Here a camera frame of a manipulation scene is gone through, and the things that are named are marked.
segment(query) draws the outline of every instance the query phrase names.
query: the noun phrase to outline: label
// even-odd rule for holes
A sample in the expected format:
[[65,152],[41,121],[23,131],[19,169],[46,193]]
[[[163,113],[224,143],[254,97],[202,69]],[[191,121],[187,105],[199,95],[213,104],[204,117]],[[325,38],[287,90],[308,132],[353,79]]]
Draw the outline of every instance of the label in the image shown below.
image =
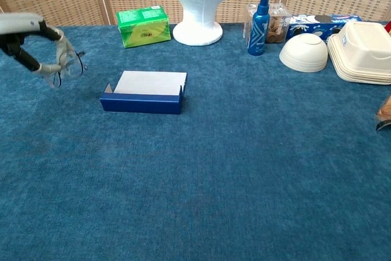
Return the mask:
[[136,21],[141,19],[138,12],[136,11],[121,12],[119,14],[119,18],[121,23],[127,23],[129,21]]
[[148,18],[156,18],[158,16],[161,15],[161,13],[159,11],[155,11],[155,10],[148,10],[146,12],[141,12],[142,13],[142,16],[145,18],[145,19],[148,19]]
[[247,50],[252,55],[261,55],[265,47],[265,32],[268,28],[268,23],[261,24],[261,28],[254,21],[250,33],[250,40]]

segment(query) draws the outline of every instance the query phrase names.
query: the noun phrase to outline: brown object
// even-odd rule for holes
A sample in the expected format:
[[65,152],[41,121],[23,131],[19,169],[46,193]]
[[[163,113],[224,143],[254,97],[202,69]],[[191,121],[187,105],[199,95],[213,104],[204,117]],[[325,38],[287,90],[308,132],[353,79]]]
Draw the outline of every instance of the brown object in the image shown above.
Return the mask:
[[379,120],[391,120],[391,96],[380,107],[376,116],[378,117]]
[[275,22],[276,22],[276,18],[275,17],[270,17],[269,28],[273,28]]
[[271,32],[273,32],[273,33],[275,33],[275,34],[278,34],[278,30],[279,30],[279,27],[277,26],[277,27],[273,27],[273,28],[271,28]]
[[281,33],[277,36],[277,40],[276,40],[276,43],[281,43],[285,40],[285,37],[287,36],[286,33]]
[[268,34],[268,38],[266,39],[266,41],[267,41],[268,43],[274,43],[274,42],[276,42],[276,40],[277,40],[277,34],[275,34],[275,33],[273,33],[273,32],[270,32],[270,33]]

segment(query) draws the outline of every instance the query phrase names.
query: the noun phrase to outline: blue carpet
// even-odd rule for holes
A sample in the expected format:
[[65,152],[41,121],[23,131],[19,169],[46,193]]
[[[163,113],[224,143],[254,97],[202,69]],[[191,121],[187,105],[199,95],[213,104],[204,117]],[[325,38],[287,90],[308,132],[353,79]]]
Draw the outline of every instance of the blue carpet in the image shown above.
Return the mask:
[[[299,73],[282,45],[123,49],[64,28],[89,66],[50,89],[0,55],[1,260],[390,260],[390,88]],[[24,48],[54,60],[54,45]],[[182,114],[104,112],[124,70],[188,72]]]

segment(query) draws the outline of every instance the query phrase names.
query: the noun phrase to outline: blue box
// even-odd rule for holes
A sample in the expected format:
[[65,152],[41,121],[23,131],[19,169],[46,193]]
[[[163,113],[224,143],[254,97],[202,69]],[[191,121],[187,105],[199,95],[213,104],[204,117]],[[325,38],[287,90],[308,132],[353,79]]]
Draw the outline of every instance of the blue box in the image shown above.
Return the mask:
[[100,102],[105,111],[180,114],[186,80],[187,73],[124,71]]
[[293,15],[287,39],[302,33],[312,33],[323,40],[341,31],[348,21],[361,21],[358,15]]

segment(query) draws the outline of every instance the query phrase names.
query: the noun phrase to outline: white paper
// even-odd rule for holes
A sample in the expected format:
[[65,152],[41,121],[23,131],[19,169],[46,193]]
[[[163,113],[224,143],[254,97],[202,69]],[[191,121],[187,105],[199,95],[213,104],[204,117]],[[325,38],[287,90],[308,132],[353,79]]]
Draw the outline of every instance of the white paper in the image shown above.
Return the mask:
[[144,95],[178,95],[185,88],[187,73],[141,72],[125,70],[114,93]]

